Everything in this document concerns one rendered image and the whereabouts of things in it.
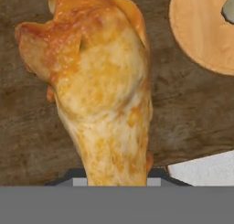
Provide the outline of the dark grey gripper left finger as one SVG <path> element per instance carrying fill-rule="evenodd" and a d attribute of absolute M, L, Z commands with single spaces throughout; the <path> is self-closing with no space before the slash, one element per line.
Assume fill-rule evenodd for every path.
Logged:
<path fill-rule="evenodd" d="M 54 181 L 48 182 L 47 186 L 85 187 L 88 185 L 85 170 L 83 168 L 69 169 L 66 174 Z"/>

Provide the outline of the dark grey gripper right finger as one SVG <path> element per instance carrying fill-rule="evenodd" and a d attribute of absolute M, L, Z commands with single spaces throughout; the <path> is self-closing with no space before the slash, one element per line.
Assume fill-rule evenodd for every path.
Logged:
<path fill-rule="evenodd" d="M 147 186 L 149 187 L 189 187 L 189 184 L 176 180 L 166 173 L 162 168 L 153 168 L 147 178 Z"/>

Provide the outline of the golden roasted chicken drumstick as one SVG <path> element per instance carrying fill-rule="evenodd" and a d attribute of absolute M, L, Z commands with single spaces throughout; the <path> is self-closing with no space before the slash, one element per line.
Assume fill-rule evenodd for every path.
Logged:
<path fill-rule="evenodd" d="M 153 118 L 150 47 L 132 0 L 48 0 L 46 23 L 15 30 L 28 71 L 48 85 L 91 186 L 144 186 Z"/>

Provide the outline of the pale grey garlic bulb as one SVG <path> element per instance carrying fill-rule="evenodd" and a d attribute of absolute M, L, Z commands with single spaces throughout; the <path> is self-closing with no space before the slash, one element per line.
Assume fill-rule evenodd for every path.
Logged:
<path fill-rule="evenodd" d="M 222 6 L 221 13 L 226 21 L 234 25 L 234 0 L 227 0 Z"/>

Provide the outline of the round light wooden plate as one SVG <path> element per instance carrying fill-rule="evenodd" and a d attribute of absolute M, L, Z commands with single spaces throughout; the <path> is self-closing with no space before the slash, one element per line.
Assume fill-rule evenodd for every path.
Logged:
<path fill-rule="evenodd" d="M 170 0 L 169 21 L 179 47 L 197 64 L 234 76 L 234 25 L 221 14 L 227 0 Z"/>

